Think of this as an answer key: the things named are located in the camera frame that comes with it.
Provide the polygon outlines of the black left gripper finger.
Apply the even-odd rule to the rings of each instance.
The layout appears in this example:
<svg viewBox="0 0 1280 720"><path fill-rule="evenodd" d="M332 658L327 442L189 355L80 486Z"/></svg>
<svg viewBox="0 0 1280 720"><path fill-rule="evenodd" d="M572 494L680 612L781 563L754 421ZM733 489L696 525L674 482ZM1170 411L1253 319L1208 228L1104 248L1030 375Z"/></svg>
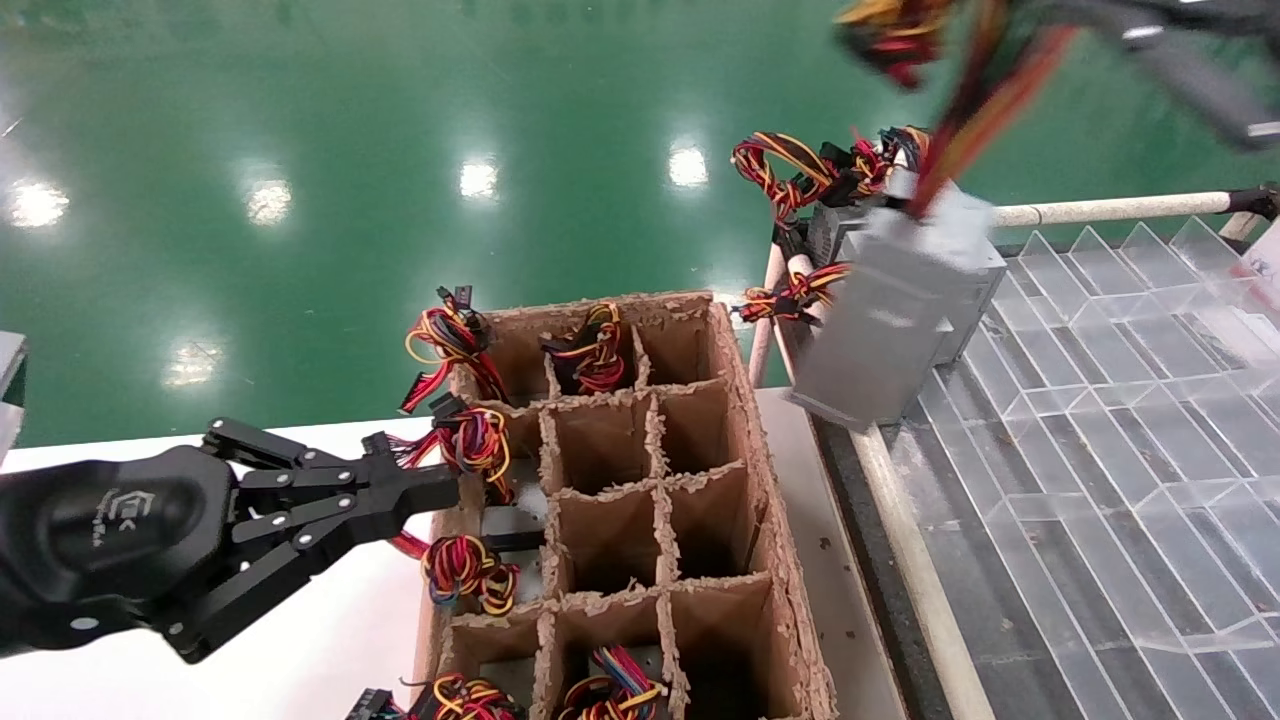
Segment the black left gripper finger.
<svg viewBox="0 0 1280 720"><path fill-rule="evenodd" d="M383 432L362 445L364 455L342 459L230 418L215 419L205 433L206 454L247 468L238 480L236 509L255 516L361 491L370 491L378 507L404 501L410 514L460 502L460 475L449 465L403 468Z"/></svg>
<svg viewBox="0 0 1280 720"><path fill-rule="evenodd" d="M361 544L389 541L457 492L355 492L227 527L165 605L165 639L198 664Z"/></svg>

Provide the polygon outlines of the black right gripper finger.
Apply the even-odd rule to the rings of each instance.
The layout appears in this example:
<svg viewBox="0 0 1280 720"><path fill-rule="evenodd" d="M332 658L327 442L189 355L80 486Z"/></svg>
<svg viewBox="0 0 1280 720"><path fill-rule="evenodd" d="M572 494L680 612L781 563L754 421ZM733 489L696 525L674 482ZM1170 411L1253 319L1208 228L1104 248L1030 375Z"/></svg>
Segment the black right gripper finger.
<svg viewBox="0 0 1280 720"><path fill-rule="evenodd" d="M1189 29L1225 36L1276 36L1276 1L1047 1L1062 19L1116 36Z"/></svg>
<svg viewBox="0 0 1280 720"><path fill-rule="evenodd" d="M1190 40L1162 35L1144 41L1135 46L1135 61L1230 145L1261 150L1277 143L1277 109L1257 99Z"/></svg>

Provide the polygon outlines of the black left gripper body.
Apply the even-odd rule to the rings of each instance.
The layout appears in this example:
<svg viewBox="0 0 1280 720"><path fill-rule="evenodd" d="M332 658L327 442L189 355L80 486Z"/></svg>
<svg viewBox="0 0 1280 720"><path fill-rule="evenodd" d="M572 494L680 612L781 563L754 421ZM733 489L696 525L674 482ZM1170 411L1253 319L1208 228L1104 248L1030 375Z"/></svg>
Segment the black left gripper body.
<svg viewBox="0 0 1280 720"><path fill-rule="evenodd" d="M236 571L238 479L191 447L3 477L3 655L150 629L205 659L246 628L214 592Z"/></svg>

